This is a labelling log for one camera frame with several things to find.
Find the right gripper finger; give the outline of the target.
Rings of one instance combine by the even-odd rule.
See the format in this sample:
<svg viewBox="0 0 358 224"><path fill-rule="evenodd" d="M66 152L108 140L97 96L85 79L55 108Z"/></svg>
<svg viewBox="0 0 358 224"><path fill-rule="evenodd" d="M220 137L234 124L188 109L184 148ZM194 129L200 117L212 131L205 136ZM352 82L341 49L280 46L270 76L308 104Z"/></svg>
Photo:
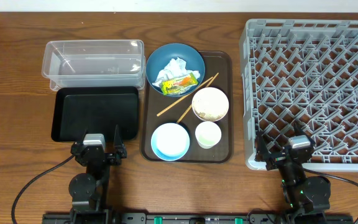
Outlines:
<svg viewBox="0 0 358 224"><path fill-rule="evenodd" d="M299 122L297 122L297 121L294 122L293 129L295 132L295 136L306 136L306 133L302 130Z"/></svg>
<svg viewBox="0 0 358 224"><path fill-rule="evenodd" d="M257 133L257 155L258 156L267 156L270 154L269 150L267 149L263 132Z"/></svg>

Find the small light blue bowl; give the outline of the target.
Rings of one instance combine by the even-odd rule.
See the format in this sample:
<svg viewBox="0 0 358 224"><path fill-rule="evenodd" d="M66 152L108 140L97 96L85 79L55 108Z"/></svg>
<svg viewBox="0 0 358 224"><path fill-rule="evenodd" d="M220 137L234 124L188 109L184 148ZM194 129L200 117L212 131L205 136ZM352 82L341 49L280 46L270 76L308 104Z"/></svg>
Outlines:
<svg viewBox="0 0 358 224"><path fill-rule="evenodd" d="M163 161L177 161L190 148L190 135L183 126L176 123L160 125L150 141L153 153Z"/></svg>

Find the white cup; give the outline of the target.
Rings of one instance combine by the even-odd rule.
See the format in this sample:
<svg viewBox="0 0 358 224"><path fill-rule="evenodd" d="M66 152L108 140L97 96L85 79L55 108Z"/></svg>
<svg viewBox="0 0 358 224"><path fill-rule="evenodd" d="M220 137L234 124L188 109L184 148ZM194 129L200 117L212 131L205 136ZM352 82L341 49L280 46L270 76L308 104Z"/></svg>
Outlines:
<svg viewBox="0 0 358 224"><path fill-rule="evenodd" d="M197 125L195 137L200 147L210 149L221 140L222 132L216 123L204 121Z"/></svg>

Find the pink bowl with rice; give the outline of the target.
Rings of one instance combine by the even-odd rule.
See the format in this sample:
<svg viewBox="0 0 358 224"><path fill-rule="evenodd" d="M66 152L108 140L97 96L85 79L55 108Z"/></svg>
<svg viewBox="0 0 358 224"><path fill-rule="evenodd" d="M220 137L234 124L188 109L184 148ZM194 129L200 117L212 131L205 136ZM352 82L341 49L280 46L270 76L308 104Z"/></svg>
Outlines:
<svg viewBox="0 0 358 224"><path fill-rule="evenodd" d="M197 91L192 98L192 110L203 121L219 121L229 111L229 100L226 94L214 87Z"/></svg>

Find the yellow green snack wrapper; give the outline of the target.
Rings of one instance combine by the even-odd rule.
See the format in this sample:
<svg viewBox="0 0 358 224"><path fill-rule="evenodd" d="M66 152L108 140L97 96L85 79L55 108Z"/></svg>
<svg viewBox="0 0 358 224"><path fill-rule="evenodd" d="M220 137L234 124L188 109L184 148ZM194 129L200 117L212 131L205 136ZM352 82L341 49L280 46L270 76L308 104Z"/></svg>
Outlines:
<svg viewBox="0 0 358 224"><path fill-rule="evenodd" d="M196 86L197 84L198 80L192 73L189 73L182 77L176 77L163 81L160 87L164 95L182 95L189 88Z"/></svg>

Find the white tissue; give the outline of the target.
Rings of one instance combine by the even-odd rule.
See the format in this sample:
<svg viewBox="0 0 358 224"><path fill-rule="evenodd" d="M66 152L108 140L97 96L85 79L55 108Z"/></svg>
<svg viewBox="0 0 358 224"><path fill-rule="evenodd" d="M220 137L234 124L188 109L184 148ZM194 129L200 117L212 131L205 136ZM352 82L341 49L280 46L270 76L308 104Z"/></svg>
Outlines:
<svg viewBox="0 0 358 224"><path fill-rule="evenodd" d="M177 57L176 59L172 58L170 62L159 71L155 81L152 83L153 86L160 87L160 84L163 81L171 80L173 78L178 78L192 73L195 78L199 78L200 72L198 70L187 70L186 61Z"/></svg>

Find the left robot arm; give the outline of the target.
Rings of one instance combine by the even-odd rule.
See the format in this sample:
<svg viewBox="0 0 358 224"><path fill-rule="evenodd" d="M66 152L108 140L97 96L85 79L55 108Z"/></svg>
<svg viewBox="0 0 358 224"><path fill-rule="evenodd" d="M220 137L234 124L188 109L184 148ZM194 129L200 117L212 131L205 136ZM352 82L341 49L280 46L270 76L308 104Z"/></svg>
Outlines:
<svg viewBox="0 0 358 224"><path fill-rule="evenodd" d="M86 168L72 178L69 193L72 197L70 219L67 223L111 223L121 222L121 216L106 205L110 178L110 167L119 166L127 157L126 147L119 126L115 127L113 152L106 152L103 134L85 132L82 139L71 146L75 161Z"/></svg>

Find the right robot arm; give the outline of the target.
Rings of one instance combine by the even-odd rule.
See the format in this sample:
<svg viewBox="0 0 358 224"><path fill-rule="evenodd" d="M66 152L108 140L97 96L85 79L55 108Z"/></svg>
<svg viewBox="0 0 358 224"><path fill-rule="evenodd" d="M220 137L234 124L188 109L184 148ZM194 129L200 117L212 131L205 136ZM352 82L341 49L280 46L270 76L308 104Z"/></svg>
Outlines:
<svg viewBox="0 0 358 224"><path fill-rule="evenodd" d="M267 170L279 170L285 200L291 208L275 223L327 223L324 211L330 208L330 181L322 176L307 177L302 166L311 159L315 142L294 125L295 136L278 152L269 152L261 131L257 133L257 156Z"/></svg>

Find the grey dishwasher rack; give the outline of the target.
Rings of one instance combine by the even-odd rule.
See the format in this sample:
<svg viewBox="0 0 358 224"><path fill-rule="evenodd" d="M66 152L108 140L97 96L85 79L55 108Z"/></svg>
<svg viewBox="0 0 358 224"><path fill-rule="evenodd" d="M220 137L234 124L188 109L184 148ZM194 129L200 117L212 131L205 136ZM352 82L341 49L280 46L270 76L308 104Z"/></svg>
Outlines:
<svg viewBox="0 0 358 224"><path fill-rule="evenodd" d="M246 166L265 169L258 132L275 152L299 124L316 143L306 168L358 172L358 21L251 19L239 47Z"/></svg>

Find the black plastic tray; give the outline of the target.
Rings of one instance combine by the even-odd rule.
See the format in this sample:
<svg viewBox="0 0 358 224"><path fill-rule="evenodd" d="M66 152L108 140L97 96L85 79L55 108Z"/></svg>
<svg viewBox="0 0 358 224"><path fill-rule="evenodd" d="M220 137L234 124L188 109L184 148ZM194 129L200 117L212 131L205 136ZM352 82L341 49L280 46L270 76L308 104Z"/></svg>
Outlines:
<svg viewBox="0 0 358 224"><path fill-rule="evenodd" d="M137 88L76 87L57 91L51 130L55 142L79 141L84 133L103 134L105 141L112 142L116 126L123 140L137 136Z"/></svg>

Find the brown serving tray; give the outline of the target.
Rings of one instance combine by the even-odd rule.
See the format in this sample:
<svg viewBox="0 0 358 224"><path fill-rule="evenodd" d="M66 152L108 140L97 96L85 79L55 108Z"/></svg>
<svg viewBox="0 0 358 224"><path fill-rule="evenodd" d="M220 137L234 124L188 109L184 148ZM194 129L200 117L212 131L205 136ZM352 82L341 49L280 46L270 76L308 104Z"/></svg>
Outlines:
<svg viewBox="0 0 358 224"><path fill-rule="evenodd" d="M217 78L211 86L223 91L229 102L232 103L232 62L230 56L220 51L202 51L201 55L206 68L204 78L208 79L216 75ZM161 159L152 150L152 134L160 125L176 122L189 107L192 96L186 97L161 116L157 116L157 113L175 102L177 98L164 96L149 84L145 87L144 96L144 120L142 122L140 152L145 159L160 162ZM177 161L197 163L223 163L228 161L234 151L234 125L232 122L232 107L230 106L225 117L217 121L217 125L222 131L221 140L212 148L203 149L197 143L195 137L195 129L201 123L201 120L190 110L180 123L190 135L190 147L187 153Z"/></svg>

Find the clear plastic bin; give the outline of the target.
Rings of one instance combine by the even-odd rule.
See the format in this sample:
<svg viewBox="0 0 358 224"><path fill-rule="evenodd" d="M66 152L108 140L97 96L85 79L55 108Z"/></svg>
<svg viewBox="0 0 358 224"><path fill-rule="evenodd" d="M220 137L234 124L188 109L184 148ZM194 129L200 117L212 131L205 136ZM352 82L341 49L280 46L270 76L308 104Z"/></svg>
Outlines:
<svg viewBox="0 0 358 224"><path fill-rule="evenodd" d="M47 43L42 76L50 89L145 86L144 43L139 39L56 40Z"/></svg>

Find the wooden chopstick lower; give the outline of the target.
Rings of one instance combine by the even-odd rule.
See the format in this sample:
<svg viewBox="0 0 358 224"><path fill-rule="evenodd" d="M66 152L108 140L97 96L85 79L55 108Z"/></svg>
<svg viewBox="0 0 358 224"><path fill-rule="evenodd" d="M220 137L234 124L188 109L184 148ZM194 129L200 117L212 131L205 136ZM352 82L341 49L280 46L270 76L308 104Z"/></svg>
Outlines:
<svg viewBox="0 0 358 224"><path fill-rule="evenodd" d="M209 87L212 82L214 82L214 80L216 79L216 77L219 75L219 73L215 74L215 76L213 78L210 79L210 81L206 84L206 87ZM187 115L187 113L192 109L192 103L190 104L190 106L184 111L184 113L179 117L179 119L177 120L176 124L179 124L182 119Z"/></svg>

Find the wooden chopstick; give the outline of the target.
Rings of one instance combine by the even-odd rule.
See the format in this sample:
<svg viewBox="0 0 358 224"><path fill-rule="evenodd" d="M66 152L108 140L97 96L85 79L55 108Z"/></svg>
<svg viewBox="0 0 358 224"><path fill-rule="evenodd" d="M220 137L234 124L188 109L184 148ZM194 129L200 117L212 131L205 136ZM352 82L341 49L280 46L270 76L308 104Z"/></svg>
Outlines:
<svg viewBox="0 0 358 224"><path fill-rule="evenodd" d="M210 79L210 81L206 84L206 87L209 87L212 82L214 82L214 80L216 79L216 77L219 75L219 73L215 74L215 76L213 78ZM192 109L192 103L190 104L190 106L184 111L184 113L179 117L179 119L177 120L176 124L179 124L182 119L187 115L187 113Z"/></svg>
<svg viewBox="0 0 358 224"><path fill-rule="evenodd" d="M203 82L200 86L196 87L194 91L200 89L201 87L203 87L205 84L209 83L210 81L212 81L212 79L215 78L215 76L207 79L205 82ZM182 100L184 100L186 97L188 97L189 95L185 95L181 98L179 98L178 100L176 100L175 102L173 102L172 104L170 104L169 106L167 106L165 109L163 109L162 111L160 111L159 113L156 114L156 116L161 116L162 114L164 114L166 111L168 111L170 108L174 107L176 104L178 104L179 102L181 102Z"/></svg>

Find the wooden chopstick upper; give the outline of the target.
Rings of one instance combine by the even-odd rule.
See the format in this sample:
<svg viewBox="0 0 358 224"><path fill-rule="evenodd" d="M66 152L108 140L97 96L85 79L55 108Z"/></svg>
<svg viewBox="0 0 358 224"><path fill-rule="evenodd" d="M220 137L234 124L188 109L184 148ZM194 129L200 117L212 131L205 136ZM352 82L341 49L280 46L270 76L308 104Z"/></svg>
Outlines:
<svg viewBox="0 0 358 224"><path fill-rule="evenodd" d="M203 87L205 84L209 83L210 81L212 81L212 79L215 78L215 76L207 79L205 82L203 82L200 86L196 87L194 91L200 89L201 87ZM170 104L169 106L167 106L165 109L163 109L162 111L160 111L159 113L156 114L156 116L161 116L162 114L164 114L166 111L168 111L170 108L174 107L176 104L178 104L179 102L181 102L182 100L184 100L186 97L188 97L189 95L185 95L181 98L179 98L178 100L176 100L175 102L173 102L172 104Z"/></svg>

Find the large blue bowl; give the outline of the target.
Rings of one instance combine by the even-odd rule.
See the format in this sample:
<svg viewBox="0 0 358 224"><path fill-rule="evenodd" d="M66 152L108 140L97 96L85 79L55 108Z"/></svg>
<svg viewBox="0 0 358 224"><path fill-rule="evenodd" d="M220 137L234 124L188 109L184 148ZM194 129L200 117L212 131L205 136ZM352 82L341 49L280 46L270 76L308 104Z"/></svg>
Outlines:
<svg viewBox="0 0 358 224"><path fill-rule="evenodd" d="M204 63L204 59L201 54L186 44L180 43L172 43L166 44L159 47L155 50L148 58L146 66L145 66L145 76L150 84L150 86L160 94L163 94L163 91L160 85L154 85L157 82L157 77L160 71L162 71L171 61L172 59L181 59L186 64L184 69L186 71L194 72L197 71L199 76L197 78L198 84L195 86L189 87L186 91L178 95L168 95L171 97L181 97L188 95L196 90L196 87L201 85L206 73L206 67Z"/></svg>

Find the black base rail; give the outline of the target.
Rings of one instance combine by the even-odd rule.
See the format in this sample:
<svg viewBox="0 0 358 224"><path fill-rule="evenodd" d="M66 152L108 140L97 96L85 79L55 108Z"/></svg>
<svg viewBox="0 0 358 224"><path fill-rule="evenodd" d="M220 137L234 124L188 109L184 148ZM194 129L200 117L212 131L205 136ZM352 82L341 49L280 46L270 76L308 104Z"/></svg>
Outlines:
<svg viewBox="0 0 358 224"><path fill-rule="evenodd" d="M120 223L120 224L268 224L289 223L290 221L274 214L261 211L248 215L147 215L144 213L105 213L105 214L63 214L49 213L42 217L42 223Z"/></svg>

